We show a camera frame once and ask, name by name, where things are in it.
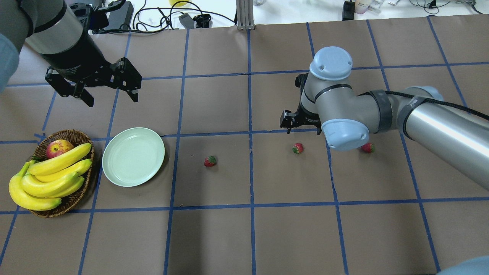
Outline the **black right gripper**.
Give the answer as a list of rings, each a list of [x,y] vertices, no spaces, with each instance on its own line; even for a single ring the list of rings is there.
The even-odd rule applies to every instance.
[[[292,129],[305,125],[316,127],[317,135],[320,135],[322,132],[319,115],[306,110],[301,101],[302,96],[305,95],[304,87],[308,75],[308,73],[299,74],[295,79],[295,86],[300,89],[299,105],[295,113],[290,110],[283,110],[280,116],[280,128],[286,129],[287,134],[290,134]]]

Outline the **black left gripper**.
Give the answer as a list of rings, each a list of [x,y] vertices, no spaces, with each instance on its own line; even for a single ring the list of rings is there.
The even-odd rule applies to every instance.
[[[128,58],[121,57],[113,63],[106,60],[88,34],[82,34],[68,49],[40,56],[50,65],[45,80],[61,97],[72,96],[93,107],[94,98],[86,89],[107,86],[126,91],[134,103],[139,101],[139,71]]]

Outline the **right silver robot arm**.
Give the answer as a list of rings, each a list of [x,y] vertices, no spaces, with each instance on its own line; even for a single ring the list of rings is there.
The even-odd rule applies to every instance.
[[[372,89],[356,95],[349,81],[352,67],[343,48],[316,52],[309,72],[295,80],[300,89],[298,108],[283,111],[280,127],[290,132],[312,125],[337,151],[360,148],[372,134],[397,130],[488,189],[488,115],[444,101],[432,86],[399,92]]]

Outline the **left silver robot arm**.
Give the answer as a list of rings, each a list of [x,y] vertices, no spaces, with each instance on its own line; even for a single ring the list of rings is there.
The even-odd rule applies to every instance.
[[[138,102],[142,76],[128,58],[108,62],[88,34],[89,5],[78,5],[77,16],[64,0],[1,1],[1,90],[19,66],[24,44],[38,53],[49,67],[47,83],[62,97],[72,96],[92,107],[88,87],[106,86],[126,91]]]

